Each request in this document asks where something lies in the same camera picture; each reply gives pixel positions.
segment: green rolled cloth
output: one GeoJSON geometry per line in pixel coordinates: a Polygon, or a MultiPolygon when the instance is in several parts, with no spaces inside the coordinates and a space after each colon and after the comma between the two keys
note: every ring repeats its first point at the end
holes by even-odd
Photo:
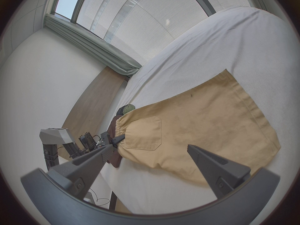
{"type": "Polygon", "coordinates": [[[128,104],[123,109],[123,115],[135,109],[135,106],[132,104],[128,104]]]}

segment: white sheet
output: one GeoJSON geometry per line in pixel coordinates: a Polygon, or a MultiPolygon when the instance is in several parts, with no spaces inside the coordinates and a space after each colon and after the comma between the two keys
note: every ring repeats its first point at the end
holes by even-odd
{"type": "MultiPolygon", "coordinates": [[[[287,192],[300,167],[300,44],[280,18],[251,7],[230,7],[197,24],[164,48],[128,82],[118,107],[136,108],[193,88],[224,69],[236,78],[276,130],[281,150],[268,169],[281,176],[261,222],[287,192]]],[[[209,187],[122,159],[101,171],[133,213],[178,212],[216,199],[209,187]]]]}

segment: curtain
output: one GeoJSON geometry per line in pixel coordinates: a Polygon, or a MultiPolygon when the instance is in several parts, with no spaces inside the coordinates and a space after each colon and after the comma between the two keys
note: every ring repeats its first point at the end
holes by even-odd
{"type": "Polygon", "coordinates": [[[83,51],[119,74],[130,77],[142,67],[118,48],[77,24],[52,14],[46,14],[44,22],[45,26],[79,46],[83,51]]]}

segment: green curtain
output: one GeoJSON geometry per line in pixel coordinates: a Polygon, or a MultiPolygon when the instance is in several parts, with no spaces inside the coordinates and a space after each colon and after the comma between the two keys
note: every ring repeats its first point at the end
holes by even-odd
{"type": "Polygon", "coordinates": [[[77,24],[52,14],[46,14],[45,26],[79,46],[83,51],[119,74],[130,77],[142,67],[137,61],[118,48],[77,24]]]}

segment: back pocket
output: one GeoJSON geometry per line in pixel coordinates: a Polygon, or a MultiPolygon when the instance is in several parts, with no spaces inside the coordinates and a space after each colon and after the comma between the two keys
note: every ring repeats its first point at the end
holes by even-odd
{"type": "Polygon", "coordinates": [[[161,144],[161,119],[157,116],[133,121],[126,128],[123,148],[155,150],[161,144]]]}

